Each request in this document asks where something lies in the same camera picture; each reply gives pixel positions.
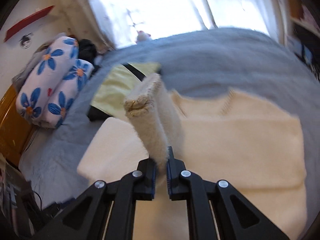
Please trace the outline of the cream fuzzy knit cardigan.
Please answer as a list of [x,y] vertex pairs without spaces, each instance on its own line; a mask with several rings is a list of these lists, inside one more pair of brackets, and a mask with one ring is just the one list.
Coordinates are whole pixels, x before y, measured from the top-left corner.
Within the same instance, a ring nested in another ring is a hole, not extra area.
[[187,239],[187,210],[167,193],[167,147],[208,181],[224,179],[290,239],[307,220],[304,142],[300,120],[268,100],[239,90],[204,100],[168,92],[151,74],[124,100],[123,119],[108,118],[77,172],[113,182],[152,157],[160,168],[156,196],[138,202],[134,239]]

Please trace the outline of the yellow-green and black folded garment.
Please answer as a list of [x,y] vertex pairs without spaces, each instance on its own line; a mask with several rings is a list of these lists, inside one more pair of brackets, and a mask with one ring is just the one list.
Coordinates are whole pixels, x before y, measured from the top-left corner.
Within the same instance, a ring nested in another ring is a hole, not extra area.
[[126,96],[145,77],[160,72],[161,64],[158,62],[115,65],[93,96],[87,117],[91,122],[105,121],[110,117],[126,121],[123,106]]

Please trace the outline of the wooden headboard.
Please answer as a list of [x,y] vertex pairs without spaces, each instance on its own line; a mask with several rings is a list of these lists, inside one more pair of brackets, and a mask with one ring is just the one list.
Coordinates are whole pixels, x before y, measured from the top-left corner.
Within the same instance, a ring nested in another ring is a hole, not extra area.
[[36,126],[21,117],[16,110],[17,94],[10,86],[0,104],[1,154],[12,165],[18,166]]

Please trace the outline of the blue floral folded quilt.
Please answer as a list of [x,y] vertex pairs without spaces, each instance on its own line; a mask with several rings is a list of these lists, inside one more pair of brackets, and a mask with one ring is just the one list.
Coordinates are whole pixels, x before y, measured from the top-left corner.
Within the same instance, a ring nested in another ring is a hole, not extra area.
[[49,45],[17,94],[17,113],[34,125],[58,128],[94,69],[78,55],[75,38],[61,36]]

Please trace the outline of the grey-blue fleece bed blanket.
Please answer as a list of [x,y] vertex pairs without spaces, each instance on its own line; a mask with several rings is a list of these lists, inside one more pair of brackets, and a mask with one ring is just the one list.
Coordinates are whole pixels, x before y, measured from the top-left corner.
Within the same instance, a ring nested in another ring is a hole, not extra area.
[[76,168],[101,122],[90,122],[89,104],[112,67],[158,62],[167,89],[213,98],[238,88],[298,115],[304,134],[307,226],[319,213],[319,81],[293,53],[248,29],[222,28],[175,35],[107,53],[57,129],[39,129],[19,169],[44,205],[77,197],[88,181]]

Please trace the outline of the black fuzzy item by quilt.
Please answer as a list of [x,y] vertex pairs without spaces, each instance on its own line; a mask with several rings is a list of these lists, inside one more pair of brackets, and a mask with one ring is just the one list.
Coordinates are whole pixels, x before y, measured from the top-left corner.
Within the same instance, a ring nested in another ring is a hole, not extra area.
[[85,60],[91,64],[94,64],[94,60],[97,57],[97,49],[95,44],[88,40],[82,39],[79,41],[79,52],[78,58],[81,60]]

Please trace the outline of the small pink plush toy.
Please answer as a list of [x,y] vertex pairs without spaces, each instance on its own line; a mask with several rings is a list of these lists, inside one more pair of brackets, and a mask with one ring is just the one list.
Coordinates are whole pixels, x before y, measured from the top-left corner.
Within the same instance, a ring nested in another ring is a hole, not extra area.
[[136,43],[152,40],[151,35],[140,30],[137,33]]

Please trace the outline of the wooden bookshelf with items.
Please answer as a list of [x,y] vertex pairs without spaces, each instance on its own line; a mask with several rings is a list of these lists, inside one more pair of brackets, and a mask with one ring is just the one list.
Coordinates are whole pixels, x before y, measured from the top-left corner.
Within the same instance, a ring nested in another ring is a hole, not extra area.
[[301,0],[288,0],[292,31],[288,47],[319,80],[319,26]]

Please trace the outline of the white floral sheer curtain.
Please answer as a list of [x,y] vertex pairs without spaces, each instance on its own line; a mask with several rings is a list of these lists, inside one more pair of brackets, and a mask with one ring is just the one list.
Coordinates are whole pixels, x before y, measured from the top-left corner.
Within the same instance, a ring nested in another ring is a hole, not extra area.
[[99,31],[116,48],[152,39],[217,28],[258,31],[284,44],[287,0],[87,0]]

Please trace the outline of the red paper wall decoration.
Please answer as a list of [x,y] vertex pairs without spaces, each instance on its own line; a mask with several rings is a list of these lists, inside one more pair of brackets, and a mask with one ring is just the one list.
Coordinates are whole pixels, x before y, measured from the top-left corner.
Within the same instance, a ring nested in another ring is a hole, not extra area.
[[23,18],[19,22],[17,22],[15,25],[13,25],[11,28],[9,28],[6,32],[4,42],[7,42],[10,38],[12,38],[15,34],[17,34],[20,30],[27,27],[28,25],[34,23],[35,21],[47,16],[53,9],[55,8],[55,5],[51,5],[49,7],[46,7],[42,10],[39,10],[31,15],[29,15],[26,18]]

